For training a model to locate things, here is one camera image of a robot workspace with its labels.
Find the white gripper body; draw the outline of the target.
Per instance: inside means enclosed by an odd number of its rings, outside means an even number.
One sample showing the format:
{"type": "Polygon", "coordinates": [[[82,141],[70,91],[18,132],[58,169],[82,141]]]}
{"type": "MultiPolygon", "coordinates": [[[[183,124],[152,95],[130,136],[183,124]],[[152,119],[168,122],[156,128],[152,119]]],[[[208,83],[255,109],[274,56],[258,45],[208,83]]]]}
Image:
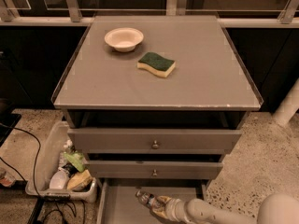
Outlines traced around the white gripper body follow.
{"type": "Polygon", "coordinates": [[[170,199],[165,206],[165,213],[171,221],[189,223],[185,211],[185,202],[180,199],[170,199]]]}

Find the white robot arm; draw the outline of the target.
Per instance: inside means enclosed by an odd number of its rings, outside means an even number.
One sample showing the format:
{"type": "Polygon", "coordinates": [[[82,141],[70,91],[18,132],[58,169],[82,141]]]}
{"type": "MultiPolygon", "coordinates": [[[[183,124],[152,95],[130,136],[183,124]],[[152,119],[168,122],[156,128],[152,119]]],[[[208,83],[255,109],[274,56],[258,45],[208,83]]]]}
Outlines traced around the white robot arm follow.
{"type": "Polygon", "coordinates": [[[256,217],[224,210],[201,199],[187,202],[159,196],[149,203],[158,217],[185,224],[299,224],[299,201],[275,193],[261,203],[256,217]]]}

